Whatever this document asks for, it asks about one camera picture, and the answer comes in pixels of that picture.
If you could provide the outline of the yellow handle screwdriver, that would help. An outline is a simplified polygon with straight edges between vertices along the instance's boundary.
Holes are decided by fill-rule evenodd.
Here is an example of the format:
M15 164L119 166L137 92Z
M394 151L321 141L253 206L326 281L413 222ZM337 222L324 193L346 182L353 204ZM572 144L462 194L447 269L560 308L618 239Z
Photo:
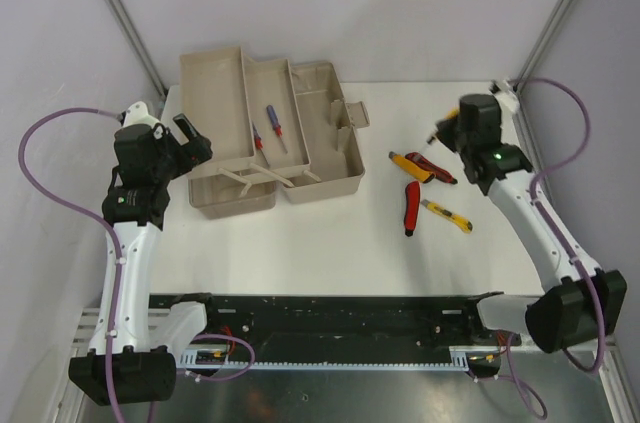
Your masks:
M441 132L441 130L450 125L457 118L458 114L459 110L453 109L443 119L437 121L435 129L427 138L426 143L428 145L433 144L438 139L438 134Z

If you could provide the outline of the large blue red screwdriver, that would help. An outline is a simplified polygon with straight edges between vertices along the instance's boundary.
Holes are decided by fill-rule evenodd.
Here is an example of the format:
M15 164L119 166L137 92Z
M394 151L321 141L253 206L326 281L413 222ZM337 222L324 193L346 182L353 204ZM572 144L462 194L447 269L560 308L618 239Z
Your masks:
M258 129L257 129L257 127L255 125L252 125L252 131L253 131L253 139L254 139L254 144L255 144L256 149L263 156L263 158L264 158L264 160L266 162L266 165L270 166L270 161L269 161L269 158L268 158L267 153L266 153L265 148L264 148L263 139L262 139L262 137L261 137L261 135L260 135L260 133L259 133L259 131L258 131Z

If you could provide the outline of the beige plastic tool box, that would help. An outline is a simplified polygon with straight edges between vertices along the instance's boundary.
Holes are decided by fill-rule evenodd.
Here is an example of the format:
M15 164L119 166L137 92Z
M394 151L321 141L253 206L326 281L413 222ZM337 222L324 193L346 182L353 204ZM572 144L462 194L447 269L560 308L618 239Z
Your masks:
M190 205L210 219L353 195L365 174L357 132L370 124L363 102L349 102L329 61L259 61L241 47L183 54L180 103L207 137L213 157L188 176ZM272 130L272 105L288 149ZM252 125L270 166L256 149Z

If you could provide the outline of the small blue red screwdriver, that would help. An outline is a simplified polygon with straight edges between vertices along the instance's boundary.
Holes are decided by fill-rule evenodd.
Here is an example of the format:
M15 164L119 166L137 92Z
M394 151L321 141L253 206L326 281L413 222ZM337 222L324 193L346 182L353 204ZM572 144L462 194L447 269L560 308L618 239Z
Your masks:
M274 109L274 107L272 105L268 105L266 107L266 112L267 112L267 116L269 118L272 130L274 131L274 133L276 134L276 136L278 137L278 140L283 148L283 151L285 154L288 153L288 149L286 147L286 143L284 141L284 136L283 136L283 131L282 131L282 127L281 124L279 122L278 116L276 114L276 111Z

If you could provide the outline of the red folding knife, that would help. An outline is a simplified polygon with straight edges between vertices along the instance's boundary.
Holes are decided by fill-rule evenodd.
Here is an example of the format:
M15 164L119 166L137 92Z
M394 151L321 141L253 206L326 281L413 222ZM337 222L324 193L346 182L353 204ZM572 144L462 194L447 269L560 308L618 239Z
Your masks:
M405 213L403 219L404 233L411 237L417 226L421 200L421 184L413 181L405 187Z

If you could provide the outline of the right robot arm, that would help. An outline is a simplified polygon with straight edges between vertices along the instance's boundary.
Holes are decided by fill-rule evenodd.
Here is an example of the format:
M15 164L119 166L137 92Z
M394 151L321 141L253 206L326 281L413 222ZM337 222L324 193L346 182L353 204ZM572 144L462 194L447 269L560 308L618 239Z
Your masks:
M502 111L491 94L460 98L455 117L438 122L437 138L459 155L468 181L506 217L538 274L539 297L498 294L461 319L463 336L484 344L497 330L528 334L546 353L603 340L616 327L627 283L605 271L571 236L534 182L517 145L502 142Z

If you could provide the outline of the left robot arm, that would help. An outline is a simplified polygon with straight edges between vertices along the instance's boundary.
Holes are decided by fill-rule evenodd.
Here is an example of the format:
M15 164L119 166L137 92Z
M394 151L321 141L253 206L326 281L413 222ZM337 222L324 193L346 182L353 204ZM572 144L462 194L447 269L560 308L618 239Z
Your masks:
M190 341L207 343L221 319L203 302L181 301L149 328L151 267L170 202L169 183L213 156L211 143L184 114L173 119L186 138L152 117L126 117L114 135L117 165L102 203L107 267L99 321L86 355L72 358L68 375L100 406L168 400L177 359Z

